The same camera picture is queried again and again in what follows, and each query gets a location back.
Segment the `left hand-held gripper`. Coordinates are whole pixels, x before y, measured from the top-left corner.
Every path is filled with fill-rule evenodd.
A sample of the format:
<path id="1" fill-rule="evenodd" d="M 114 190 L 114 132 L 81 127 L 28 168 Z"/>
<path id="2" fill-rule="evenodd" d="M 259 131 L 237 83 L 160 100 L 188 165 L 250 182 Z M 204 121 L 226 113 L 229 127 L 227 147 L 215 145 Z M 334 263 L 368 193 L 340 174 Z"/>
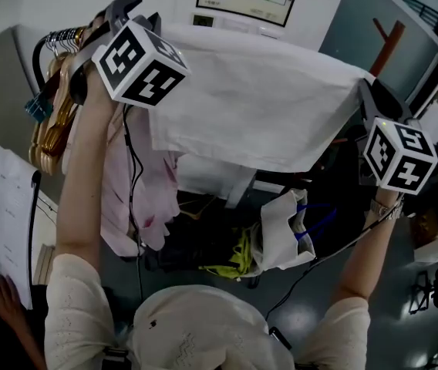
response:
<path id="1" fill-rule="evenodd" d="M 69 91 L 75 103 L 83 104 L 87 97 L 84 66 L 88 62 L 95 65 L 112 100 L 146 109 L 158 106 L 191 74 L 181 51 L 160 37 L 158 12 L 146 18 L 146 27 L 130 20 L 129 13 L 142 1 L 114 0 L 106 7 L 106 22 L 69 67 Z"/>

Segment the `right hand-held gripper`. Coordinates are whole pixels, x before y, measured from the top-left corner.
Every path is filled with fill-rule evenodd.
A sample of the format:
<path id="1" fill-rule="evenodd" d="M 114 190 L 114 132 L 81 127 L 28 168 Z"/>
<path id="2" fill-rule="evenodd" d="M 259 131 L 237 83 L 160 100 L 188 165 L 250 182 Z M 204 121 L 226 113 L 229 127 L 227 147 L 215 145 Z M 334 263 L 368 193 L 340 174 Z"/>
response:
<path id="1" fill-rule="evenodd" d="M 413 114 L 409 105 L 379 79 L 372 85 L 360 79 L 358 95 L 363 124 L 372 126 L 363 156 L 377 185 L 417 195 L 438 163 L 430 136 L 420 129 L 397 123 L 412 119 Z M 376 117 L 378 111 L 388 119 Z"/>

